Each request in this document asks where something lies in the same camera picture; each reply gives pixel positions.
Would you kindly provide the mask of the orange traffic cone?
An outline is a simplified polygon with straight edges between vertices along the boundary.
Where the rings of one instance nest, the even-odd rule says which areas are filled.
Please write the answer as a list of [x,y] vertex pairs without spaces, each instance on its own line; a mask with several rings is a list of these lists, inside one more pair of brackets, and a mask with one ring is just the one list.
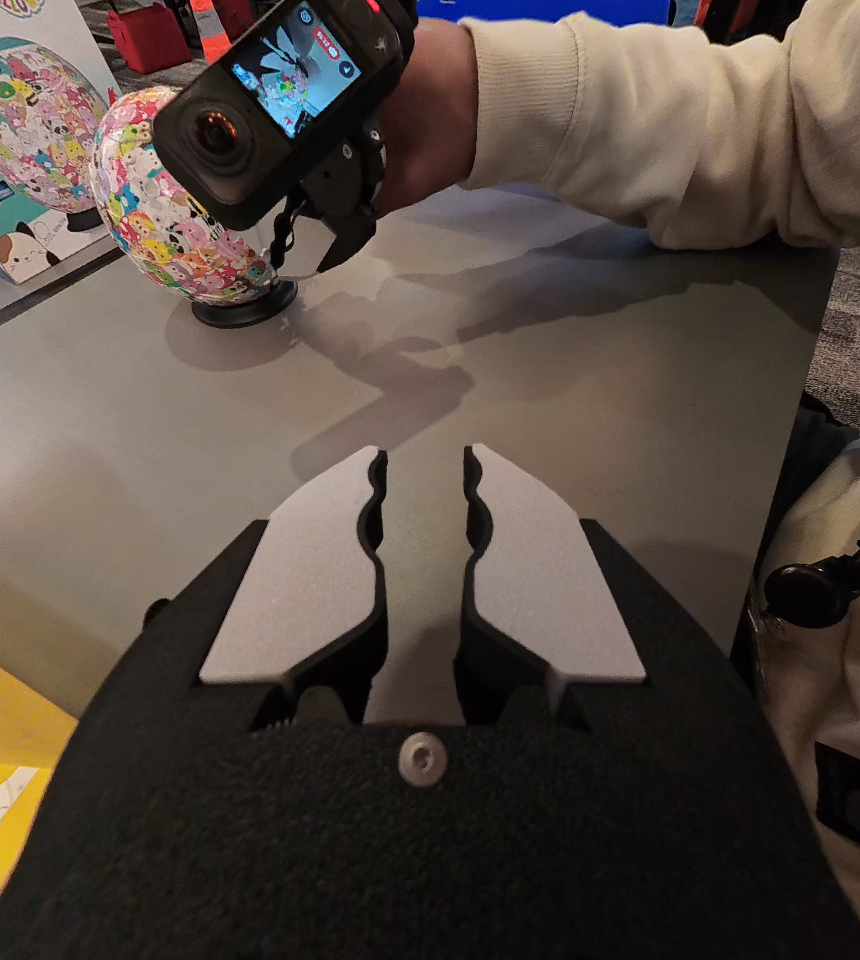
[[209,65],[214,64],[232,47],[214,1],[189,1],[203,53]]

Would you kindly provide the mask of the person's right forearm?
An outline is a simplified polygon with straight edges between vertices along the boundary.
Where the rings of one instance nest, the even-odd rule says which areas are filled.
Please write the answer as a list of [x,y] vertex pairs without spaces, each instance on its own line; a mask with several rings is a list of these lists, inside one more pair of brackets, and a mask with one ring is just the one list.
[[461,22],[479,76],[467,189],[531,184],[671,250],[860,246],[860,1],[784,40],[570,15]]

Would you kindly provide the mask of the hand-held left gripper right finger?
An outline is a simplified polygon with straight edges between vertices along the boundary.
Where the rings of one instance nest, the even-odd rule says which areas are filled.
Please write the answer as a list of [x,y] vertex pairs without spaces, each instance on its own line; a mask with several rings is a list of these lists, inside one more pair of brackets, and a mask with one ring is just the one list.
[[483,443],[463,450],[466,537],[453,674],[468,726],[519,690],[551,715],[573,688],[639,687],[647,670],[574,509]]

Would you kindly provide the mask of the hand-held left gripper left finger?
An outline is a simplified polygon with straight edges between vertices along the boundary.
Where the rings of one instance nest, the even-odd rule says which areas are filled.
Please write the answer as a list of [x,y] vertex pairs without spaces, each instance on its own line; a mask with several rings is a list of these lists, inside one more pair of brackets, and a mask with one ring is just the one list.
[[268,519],[200,668],[209,687],[271,685],[288,709],[333,690],[363,722],[388,655],[382,505],[388,454],[365,446]]

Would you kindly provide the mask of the black ball stand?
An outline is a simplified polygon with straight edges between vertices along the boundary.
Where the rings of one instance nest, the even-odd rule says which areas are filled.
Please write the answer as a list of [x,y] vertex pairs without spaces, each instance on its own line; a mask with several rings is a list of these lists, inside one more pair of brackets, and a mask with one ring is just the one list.
[[191,310],[203,325],[215,330],[241,330],[280,316],[294,302],[299,292],[295,280],[280,280],[262,288],[250,301],[235,301],[222,305],[193,301]]

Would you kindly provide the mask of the person's right hand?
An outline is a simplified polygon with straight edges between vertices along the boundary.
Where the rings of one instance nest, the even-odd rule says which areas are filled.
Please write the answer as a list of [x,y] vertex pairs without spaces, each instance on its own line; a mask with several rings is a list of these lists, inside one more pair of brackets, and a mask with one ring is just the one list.
[[422,20],[399,85],[378,114],[387,149],[378,216],[465,182],[474,166],[478,118],[471,32],[457,23]]

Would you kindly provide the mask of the person's cream hoodie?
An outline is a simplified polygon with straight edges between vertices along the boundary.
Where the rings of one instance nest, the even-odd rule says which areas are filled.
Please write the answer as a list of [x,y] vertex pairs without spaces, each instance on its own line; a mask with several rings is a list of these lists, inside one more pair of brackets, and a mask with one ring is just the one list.
[[[789,511],[762,575],[849,553],[858,537],[860,440]],[[765,714],[860,917],[860,598],[834,627],[803,630],[765,619],[759,637]]]

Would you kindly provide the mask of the colourful puzzle ball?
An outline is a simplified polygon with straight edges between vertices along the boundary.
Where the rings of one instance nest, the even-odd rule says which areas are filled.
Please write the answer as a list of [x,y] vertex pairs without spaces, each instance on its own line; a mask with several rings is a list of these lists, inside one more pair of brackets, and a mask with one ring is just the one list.
[[100,216],[150,280],[194,304],[254,303],[278,285],[266,249],[227,229],[159,159],[153,123],[178,93],[156,85],[125,94],[98,126],[89,175]]

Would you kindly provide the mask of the printed puzzle box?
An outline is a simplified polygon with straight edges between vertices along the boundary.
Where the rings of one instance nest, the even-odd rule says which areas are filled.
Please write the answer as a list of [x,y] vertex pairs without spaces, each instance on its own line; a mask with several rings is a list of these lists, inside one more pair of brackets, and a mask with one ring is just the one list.
[[91,186],[119,93],[74,1],[0,1],[0,278],[23,284],[107,231]]

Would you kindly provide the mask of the red box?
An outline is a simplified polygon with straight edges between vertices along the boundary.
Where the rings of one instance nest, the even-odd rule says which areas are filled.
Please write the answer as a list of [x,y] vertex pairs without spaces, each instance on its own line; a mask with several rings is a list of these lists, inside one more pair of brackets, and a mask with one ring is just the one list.
[[107,25],[126,67],[149,75],[193,60],[192,52],[173,11],[161,2],[107,13]]

